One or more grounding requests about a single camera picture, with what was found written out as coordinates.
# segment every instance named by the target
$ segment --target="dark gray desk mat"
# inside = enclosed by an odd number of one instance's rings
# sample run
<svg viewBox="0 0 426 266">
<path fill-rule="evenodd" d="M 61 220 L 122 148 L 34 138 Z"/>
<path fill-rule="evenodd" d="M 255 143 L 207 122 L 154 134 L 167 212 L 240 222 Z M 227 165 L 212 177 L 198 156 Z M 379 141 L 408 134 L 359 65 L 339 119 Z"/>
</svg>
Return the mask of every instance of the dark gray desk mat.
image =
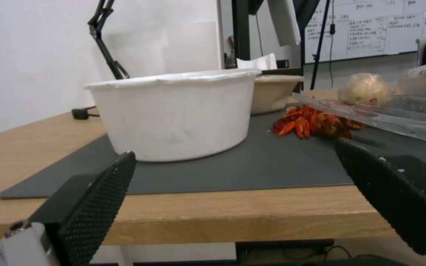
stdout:
<svg viewBox="0 0 426 266">
<path fill-rule="evenodd" d="M 181 162 L 138 162 L 128 194 L 352 184 L 335 154 L 333 141 L 318 137 L 299 140 L 293 135 L 277 137 L 268 132 L 280 114 L 252 116 L 246 140 L 223 153 Z M 353 132 L 353 136 L 379 153 L 412 154 L 426 161 L 426 141 L 371 127 Z M 1 192 L 0 198 L 48 197 L 71 176 L 98 173 L 116 158 L 104 135 Z"/>
</svg>

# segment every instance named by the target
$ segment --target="wooden table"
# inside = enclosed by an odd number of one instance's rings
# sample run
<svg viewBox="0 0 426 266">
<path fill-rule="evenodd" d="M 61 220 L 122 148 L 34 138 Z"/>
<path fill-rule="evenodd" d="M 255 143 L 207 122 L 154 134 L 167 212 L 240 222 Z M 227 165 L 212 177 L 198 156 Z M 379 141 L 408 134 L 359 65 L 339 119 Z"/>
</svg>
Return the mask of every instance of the wooden table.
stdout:
<svg viewBox="0 0 426 266">
<path fill-rule="evenodd" d="M 315 92 L 329 97 L 336 92 Z M 105 133 L 70 113 L 0 133 L 0 192 Z M 0 200 L 0 238 L 45 199 Z M 126 197 L 104 244 L 353 238 L 395 234 L 354 186 Z"/>
</svg>

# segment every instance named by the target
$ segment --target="plastic bag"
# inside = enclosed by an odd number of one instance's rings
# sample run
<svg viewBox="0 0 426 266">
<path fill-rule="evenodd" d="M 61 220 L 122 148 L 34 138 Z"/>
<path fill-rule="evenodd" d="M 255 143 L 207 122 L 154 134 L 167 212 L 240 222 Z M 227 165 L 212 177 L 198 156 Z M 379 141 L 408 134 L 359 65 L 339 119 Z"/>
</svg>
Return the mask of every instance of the plastic bag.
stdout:
<svg viewBox="0 0 426 266">
<path fill-rule="evenodd" d="M 344 88 L 338 89 L 338 100 L 347 105 L 366 103 L 381 105 L 391 96 L 392 87 L 379 75 L 357 73 L 350 76 Z"/>
</svg>

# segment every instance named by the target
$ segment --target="black cable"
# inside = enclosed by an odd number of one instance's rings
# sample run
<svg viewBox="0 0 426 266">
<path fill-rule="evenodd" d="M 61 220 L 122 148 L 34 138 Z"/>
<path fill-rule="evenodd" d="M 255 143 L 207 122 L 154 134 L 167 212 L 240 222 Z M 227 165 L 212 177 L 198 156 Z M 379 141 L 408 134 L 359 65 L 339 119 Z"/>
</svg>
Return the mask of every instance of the black cable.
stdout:
<svg viewBox="0 0 426 266">
<path fill-rule="evenodd" d="M 257 12 L 256 12 L 257 34 L 259 35 L 259 46 L 261 47 L 261 56 L 264 56 L 264 52 L 262 52 L 261 31 L 259 30 L 259 20 L 257 19 Z"/>
<path fill-rule="evenodd" d="M 307 254 L 305 256 L 293 256 L 291 254 L 287 254 L 286 249 L 282 249 L 282 255 L 290 260 L 304 260 L 304 259 L 310 259 L 313 256 L 319 255 L 319 250 L 315 249 L 313 252 L 311 252 L 310 254 Z"/>
<path fill-rule="evenodd" d="M 352 259 L 353 256 L 351 256 L 351 253 L 344 247 L 344 246 L 332 246 L 331 248 L 329 248 L 327 251 L 325 251 L 325 256 L 323 257 L 323 261 L 326 261 L 328 258 L 328 254 L 330 253 L 330 251 L 332 251 L 333 249 L 341 249 L 342 251 L 345 251 L 346 255 L 348 256 L 348 259 Z"/>
<path fill-rule="evenodd" d="M 386 259 L 383 256 L 374 255 L 374 254 L 360 254 L 355 256 L 355 259 L 365 259 L 365 258 L 371 258 L 371 259 Z"/>
<path fill-rule="evenodd" d="M 335 0 L 332 0 L 331 2 L 330 35 L 331 35 L 330 61 L 328 61 L 328 68 L 329 68 L 330 78 L 331 78 L 331 88 L 333 89 L 333 72 L 331 71 L 331 54 L 333 52 L 333 36 L 335 35 Z"/>
</svg>

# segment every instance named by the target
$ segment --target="white wall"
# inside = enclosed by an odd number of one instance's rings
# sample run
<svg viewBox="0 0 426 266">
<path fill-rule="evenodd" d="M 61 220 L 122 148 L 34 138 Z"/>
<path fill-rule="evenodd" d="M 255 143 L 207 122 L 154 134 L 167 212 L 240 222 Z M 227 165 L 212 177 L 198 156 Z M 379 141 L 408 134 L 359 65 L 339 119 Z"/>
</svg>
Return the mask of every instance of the white wall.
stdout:
<svg viewBox="0 0 426 266">
<path fill-rule="evenodd" d="M 0 131 L 93 104 L 113 79 L 87 22 L 96 0 L 0 0 Z M 117 0 L 103 30 L 132 77 L 219 69 L 216 0 Z"/>
</svg>

